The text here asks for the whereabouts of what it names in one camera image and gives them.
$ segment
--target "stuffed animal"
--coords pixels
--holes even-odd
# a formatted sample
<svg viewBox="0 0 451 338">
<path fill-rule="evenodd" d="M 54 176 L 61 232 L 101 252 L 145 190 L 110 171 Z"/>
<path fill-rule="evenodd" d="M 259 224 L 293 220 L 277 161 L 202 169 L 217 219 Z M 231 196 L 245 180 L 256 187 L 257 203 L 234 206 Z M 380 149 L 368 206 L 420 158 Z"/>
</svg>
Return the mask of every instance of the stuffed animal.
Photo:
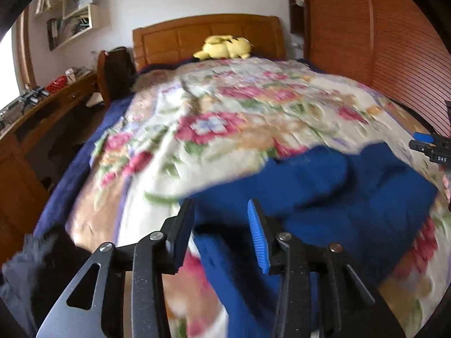
<svg viewBox="0 0 451 338">
<path fill-rule="evenodd" d="M 231 35 L 212 35 L 205 39 L 202 51 L 193 56 L 200 60 L 208 58 L 249 58 L 252 45 L 246 38 L 234 38 Z"/>
</svg>

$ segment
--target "wooden wardrobe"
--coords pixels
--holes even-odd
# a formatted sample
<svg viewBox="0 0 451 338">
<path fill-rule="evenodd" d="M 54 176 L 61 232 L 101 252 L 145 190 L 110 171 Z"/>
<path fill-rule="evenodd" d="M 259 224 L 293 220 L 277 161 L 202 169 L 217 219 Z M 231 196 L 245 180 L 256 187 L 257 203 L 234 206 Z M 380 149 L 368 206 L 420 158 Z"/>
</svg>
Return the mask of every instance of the wooden wardrobe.
<svg viewBox="0 0 451 338">
<path fill-rule="evenodd" d="M 451 56 L 412 0 L 306 0 L 304 55 L 407 105 L 451 135 Z"/>
</svg>

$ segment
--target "floral bedspread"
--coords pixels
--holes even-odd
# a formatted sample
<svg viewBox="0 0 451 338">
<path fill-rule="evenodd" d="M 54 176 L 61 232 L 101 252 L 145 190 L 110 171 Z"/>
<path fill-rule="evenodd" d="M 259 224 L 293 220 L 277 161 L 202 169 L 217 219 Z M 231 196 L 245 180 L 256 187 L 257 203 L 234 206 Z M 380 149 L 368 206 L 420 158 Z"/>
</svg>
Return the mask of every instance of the floral bedspread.
<svg viewBox="0 0 451 338">
<path fill-rule="evenodd" d="M 411 250 L 380 286 L 408 337 L 424 325 L 451 279 L 451 213 L 442 171 L 408 148 L 411 133 L 425 131 L 409 114 L 364 85 L 296 61 L 190 63 L 141 75 L 134 90 L 92 154 L 70 221 L 76 243 L 136 243 L 177 214 L 184 195 L 255 173 L 270 157 L 317 144 L 356 153 L 385 141 L 440 190 Z M 164 280 L 173 335 L 225 336 L 222 305 L 190 250 L 181 272 Z"/>
</svg>

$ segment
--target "blue cloth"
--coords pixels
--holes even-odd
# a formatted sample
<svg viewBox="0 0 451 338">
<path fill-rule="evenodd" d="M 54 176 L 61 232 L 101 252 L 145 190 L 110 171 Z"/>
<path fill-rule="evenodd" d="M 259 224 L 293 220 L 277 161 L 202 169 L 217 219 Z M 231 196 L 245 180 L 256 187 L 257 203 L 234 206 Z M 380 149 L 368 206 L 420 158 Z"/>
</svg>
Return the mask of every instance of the blue cloth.
<svg viewBox="0 0 451 338">
<path fill-rule="evenodd" d="M 130 95 L 124 99 L 117 99 L 111 102 L 101 125 L 77 153 L 55 187 L 34 229 L 33 235 L 35 237 L 42 237 L 53 226 L 66 223 L 75 199 L 91 171 L 89 160 L 91 159 L 91 152 L 94 150 L 94 143 L 100 139 L 103 132 L 113 126 L 123 116 L 132 98 L 133 95 Z"/>
<path fill-rule="evenodd" d="M 249 199 L 306 243 L 341 243 L 377 285 L 410 247 L 436 193 L 381 143 L 359 155 L 318 146 L 191 196 L 194 241 L 229 313 L 229 337 L 269 337 L 276 309 L 280 277 L 263 275 L 256 262 Z"/>
</svg>

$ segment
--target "metal screw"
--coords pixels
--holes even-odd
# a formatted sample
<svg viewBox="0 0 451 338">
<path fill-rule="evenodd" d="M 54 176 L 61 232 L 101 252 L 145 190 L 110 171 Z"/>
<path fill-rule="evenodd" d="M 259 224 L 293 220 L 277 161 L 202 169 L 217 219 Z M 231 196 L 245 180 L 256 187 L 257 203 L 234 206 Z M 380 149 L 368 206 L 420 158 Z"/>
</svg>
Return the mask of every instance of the metal screw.
<svg viewBox="0 0 451 338">
<path fill-rule="evenodd" d="M 103 243 L 102 245 L 100 245 L 99 249 L 101 252 L 108 252 L 109 250 L 111 250 L 113 248 L 113 244 L 111 243 Z"/>
<path fill-rule="evenodd" d="M 288 241 L 291 240 L 291 234 L 289 232 L 281 232 L 279 234 L 279 239 L 281 241 Z"/>
<path fill-rule="evenodd" d="M 334 253 L 340 253 L 343 251 L 343 247 L 339 243 L 331 243 L 329 249 Z"/>
<path fill-rule="evenodd" d="M 150 240 L 161 240 L 164 234 L 161 231 L 154 231 L 150 234 Z"/>
</svg>

